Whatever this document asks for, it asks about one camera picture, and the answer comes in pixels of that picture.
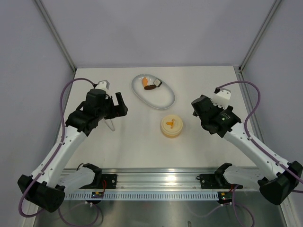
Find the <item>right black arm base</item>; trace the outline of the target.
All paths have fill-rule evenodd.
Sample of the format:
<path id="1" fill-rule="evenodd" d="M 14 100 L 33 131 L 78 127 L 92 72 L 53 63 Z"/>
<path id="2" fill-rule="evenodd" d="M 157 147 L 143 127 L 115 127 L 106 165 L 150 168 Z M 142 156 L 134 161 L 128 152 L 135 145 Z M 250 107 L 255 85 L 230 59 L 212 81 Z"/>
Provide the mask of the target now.
<path id="1" fill-rule="evenodd" d="M 222 175 L 200 174 L 196 177 L 201 189 L 234 189 L 235 185 L 228 183 Z"/>

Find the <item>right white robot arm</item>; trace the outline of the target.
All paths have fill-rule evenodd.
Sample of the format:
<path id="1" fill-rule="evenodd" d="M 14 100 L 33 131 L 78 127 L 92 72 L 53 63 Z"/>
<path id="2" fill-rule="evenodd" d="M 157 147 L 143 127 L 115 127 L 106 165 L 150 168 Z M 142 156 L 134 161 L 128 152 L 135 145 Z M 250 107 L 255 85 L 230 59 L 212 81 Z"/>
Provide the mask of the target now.
<path id="1" fill-rule="evenodd" d="M 280 157 L 254 135 L 249 135 L 232 106 L 217 107 L 204 95 L 191 105 L 193 115 L 199 117 L 204 130 L 233 144 L 258 167 L 258 170 L 248 170 L 225 163 L 215 175 L 219 187 L 246 186 L 260 191 L 270 203 L 280 205 L 298 186 L 303 166 L 298 161 L 289 162 Z"/>

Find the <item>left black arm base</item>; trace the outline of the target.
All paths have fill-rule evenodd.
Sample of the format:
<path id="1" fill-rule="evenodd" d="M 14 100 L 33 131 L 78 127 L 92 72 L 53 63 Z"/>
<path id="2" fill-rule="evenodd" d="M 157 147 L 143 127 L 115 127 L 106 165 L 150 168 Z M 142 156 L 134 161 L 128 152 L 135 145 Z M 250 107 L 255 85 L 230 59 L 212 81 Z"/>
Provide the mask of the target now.
<path id="1" fill-rule="evenodd" d="M 116 189 L 117 175 L 116 174 L 101 174 L 95 176 L 92 182 L 93 189 Z"/>

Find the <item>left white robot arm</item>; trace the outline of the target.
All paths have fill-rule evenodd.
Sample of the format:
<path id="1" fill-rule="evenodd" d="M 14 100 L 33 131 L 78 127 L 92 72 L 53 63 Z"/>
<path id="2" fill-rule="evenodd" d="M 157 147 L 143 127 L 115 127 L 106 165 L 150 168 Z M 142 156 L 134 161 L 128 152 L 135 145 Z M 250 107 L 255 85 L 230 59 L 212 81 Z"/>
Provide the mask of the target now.
<path id="1" fill-rule="evenodd" d="M 126 116 L 122 94 L 113 98 L 102 89 L 91 89 L 85 101 L 63 123 L 62 138 L 31 175 L 21 175 L 18 186 L 22 198 L 52 213 L 61 206 L 66 195 L 82 187 L 98 188 L 103 185 L 101 168 L 87 163 L 80 170 L 61 178 L 66 164 L 80 144 L 98 126 L 99 121 Z"/>

